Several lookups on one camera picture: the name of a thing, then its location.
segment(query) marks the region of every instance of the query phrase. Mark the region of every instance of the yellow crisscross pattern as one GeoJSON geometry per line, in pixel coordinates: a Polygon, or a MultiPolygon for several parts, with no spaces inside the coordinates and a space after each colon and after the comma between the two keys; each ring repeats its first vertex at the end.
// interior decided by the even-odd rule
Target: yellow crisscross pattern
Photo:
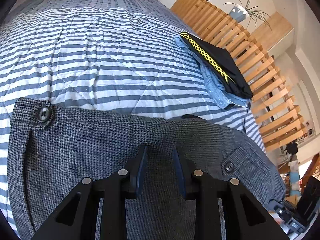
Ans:
{"type": "Polygon", "coordinates": [[[215,62],[215,60],[210,57],[208,53],[206,53],[199,45],[196,43],[188,33],[180,33],[180,35],[190,41],[191,45],[207,60],[209,63],[220,73],[220,75],[226,80],[227,84],[229,84],[228,78],[234,83],[232,78],[230,78],[227,73],[223,71],[223,69],[215,62]]]}

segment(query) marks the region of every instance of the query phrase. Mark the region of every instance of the striped bedsheet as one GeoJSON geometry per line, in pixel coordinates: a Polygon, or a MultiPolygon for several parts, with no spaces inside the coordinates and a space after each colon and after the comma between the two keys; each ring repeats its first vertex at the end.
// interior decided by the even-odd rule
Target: striped bedsheet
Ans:
{"type": "Polygon", "coordinates": [[[0,208],[15,227],[7,185],[17,98],[64,107],[178,118],[244,131],[264,149],[252,113],[219,109],[197,62],[175,44],[191,30],[157,0],[29,0],[0,27],[0,208]]]}

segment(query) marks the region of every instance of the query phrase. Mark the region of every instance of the houndstooth fabric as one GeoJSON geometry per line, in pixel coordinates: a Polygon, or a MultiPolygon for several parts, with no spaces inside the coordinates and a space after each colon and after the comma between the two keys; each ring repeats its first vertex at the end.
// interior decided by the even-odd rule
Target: houndstooth fabric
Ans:
{"type": "Polygon", "coordinates": [[[8,184],[23,240],[33,236],[82,178],[108,177],[123,168],[141,144],[148,145],[148,165],[140,197],[126,201],[130,240],[194,237],[196,202],[179,194],[171,155],[176,144],[214,178],[239,178],[265,207],[269,200],[284,197],[280,175],[252,139],[205,120],[169,121],[20,98],[10,124],[8,184]],[[44,106],[52,114],[40,123],[37,112],[44,106]],[[227,162],[234,164],[233,172],[224,169],[227,162]]]}

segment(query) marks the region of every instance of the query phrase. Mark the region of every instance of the denim shirt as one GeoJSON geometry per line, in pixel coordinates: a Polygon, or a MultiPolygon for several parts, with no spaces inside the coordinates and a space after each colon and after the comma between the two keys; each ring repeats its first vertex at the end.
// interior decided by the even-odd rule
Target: denim shirt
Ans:
{"type": "Polygon", "coordinates": [[[225,91],[224,85],[220,82],[219,78],[212,71],[212,69],[208,68],[203,60],[201,60],[196,53],[189,49],[182,38],[179,36],[176,37],[175,40],[178,47],[182,48],[184,51],[194,57],[194,59],[200,64],[200,71],[204,78],[204,85],[208,90],[208,94],[218,107],[220,107],[221,109],[225,109],[231,104],[241,107],[248,107],[248,103],[250,102],[250,100],[227,93],[225,91]]]}

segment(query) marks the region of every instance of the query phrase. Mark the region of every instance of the silver rivet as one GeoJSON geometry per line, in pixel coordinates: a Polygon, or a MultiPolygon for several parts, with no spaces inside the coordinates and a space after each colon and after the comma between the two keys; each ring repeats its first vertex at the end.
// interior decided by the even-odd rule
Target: silver rivet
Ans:
{"type": "Polygon", "coordinates": [[[81,182],[82,182],[82,184],[87,185],[91,182],[91,179],[90,178],[83,178],[81,182]]]}
{"type": "Polygon", "coordinates": [[[203,171],[201,171],[201,170],[195,170],[195,171],[193,172],[193,174],[194,174],[195,176],[202,176],[202,175],[203,175],[203,171]]]}
{"type": "Polygon", "coordinates": [[[122,170],[118,171],[118,174],[121,175],[121,176],[124,176],[124,175],[128,174],[128,171],[126,169],[122,169],[122,170]]]}
{"type": "Polygon", "coordinates": [[[239,185],[240,183],[239,179],[236,179],[236,178],[231,179],[230,182],[232,185],[239,185]]]}

